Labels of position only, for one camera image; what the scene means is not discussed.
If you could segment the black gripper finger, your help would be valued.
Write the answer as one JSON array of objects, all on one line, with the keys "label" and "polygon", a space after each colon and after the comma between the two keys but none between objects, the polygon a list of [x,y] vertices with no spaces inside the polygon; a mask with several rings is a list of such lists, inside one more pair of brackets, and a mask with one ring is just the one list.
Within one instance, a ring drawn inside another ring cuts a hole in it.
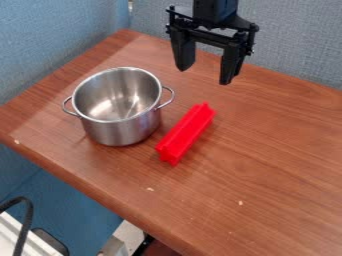
[{"label": "black gripper finger", "polygon": [[244,61],[245,49],[240,43],[229,44],[222,49],[220,60],[220,76],[218,83],[226,85],[233,77],[238,74],[238,70]]},{"label": "black gripper finger", "polygon": [[180,30],[174,27],[169,30],[169,37],[174,65],[180,71],[185,71],[194,62],[194,40],[186,30]]}]

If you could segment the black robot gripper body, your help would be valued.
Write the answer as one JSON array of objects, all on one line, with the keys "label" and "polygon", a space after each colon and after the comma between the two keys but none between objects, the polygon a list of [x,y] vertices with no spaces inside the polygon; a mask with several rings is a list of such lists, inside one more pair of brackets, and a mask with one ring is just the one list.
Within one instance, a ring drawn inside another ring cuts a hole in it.
[{"label": "black robot gripper body", "polygon": [[237,15],[237,5],[238,0],[192,0],[190,7],[170,5],[166,8],[166,33],[170,33],[170,28],[189,31],[204,27],[206,37],[213,40],[212,29],[234,30],[246,36],[244,45],[246,54],[250,55],[259,26]]}]

